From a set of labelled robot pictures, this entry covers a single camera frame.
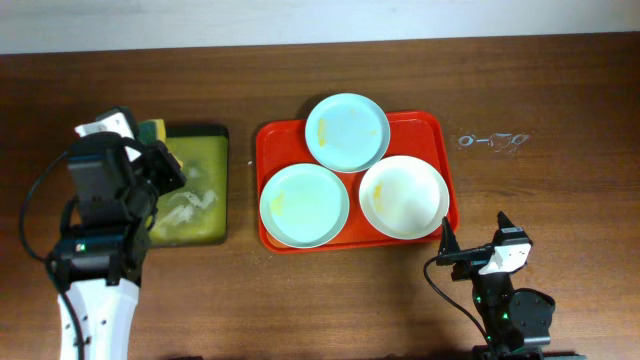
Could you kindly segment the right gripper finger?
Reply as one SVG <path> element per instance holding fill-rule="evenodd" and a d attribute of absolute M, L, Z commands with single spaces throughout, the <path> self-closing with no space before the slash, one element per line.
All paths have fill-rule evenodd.
<path fill-rule="evenodd" d="M 502 235 L 515 235 L 517 233 L 522 233 L 523 229 L 519 226 L 513 224 L 513 222 L 508 218 L 508 216 L 503 212 L 499 211 L 497 214 L 497 222 L 498 222 L 498 234 Z"/>
<path fill-rule="evenodd" d="M 461 249 L 447 217 L 442 219 L 441 229 L 442 233 L 437 253 L 437 264 L 453 265 L 458 261 Z"/>

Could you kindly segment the green and yellow sponge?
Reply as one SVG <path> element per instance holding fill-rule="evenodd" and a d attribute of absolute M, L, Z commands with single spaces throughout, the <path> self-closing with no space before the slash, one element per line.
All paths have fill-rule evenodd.
<path fill-rule="evenodd" d="M 140 166 L 143 160 L 160 160 L 172 169 L 183 170 L 183 162 L 166 146 L 167 130 L 163 119 L 151 119 L 139 123 L 135 140 L 145 148 L 139 158 L 132 161 L 135 166 Z"/>

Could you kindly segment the light green plate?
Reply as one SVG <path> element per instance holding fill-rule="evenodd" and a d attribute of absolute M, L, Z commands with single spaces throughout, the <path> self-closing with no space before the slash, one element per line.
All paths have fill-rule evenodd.
<path fill-rule="evenodd" d="M 295 249 L 329 243 L 344 228 L 349 213 L 343 182 L 327 168 L 310 163 L 277 171 L 259 199 L 260 219 L 267 232 Z"/>

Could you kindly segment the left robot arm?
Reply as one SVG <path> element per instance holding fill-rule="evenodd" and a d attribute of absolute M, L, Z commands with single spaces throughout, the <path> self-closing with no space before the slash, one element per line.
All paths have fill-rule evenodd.
<path fill-rule="evenodd" d="M 85 138 L 70 150 L 74 197 L 45 269 L 58 292 L 63 359 L 125 359 L 159 198 L 186 183 L 161 141 Z"/>

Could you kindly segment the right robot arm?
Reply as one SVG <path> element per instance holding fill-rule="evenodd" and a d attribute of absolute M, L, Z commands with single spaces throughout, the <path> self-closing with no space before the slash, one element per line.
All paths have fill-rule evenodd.
<path fill-rule="evenodd" d="M 472 282 L 472 300 L 482 320 L 472 321 L 485 343 L 472 349 L 474 359 L 542 359 L 551 342 L 555 311 L 552 297 L 513 287 L 511 276 L 526 264 L 533 242 L 502 212 L 491 242 L 462 250 L 448 220 L 442 221 L 438 266 L 452 266 L 454 281 Z"/>

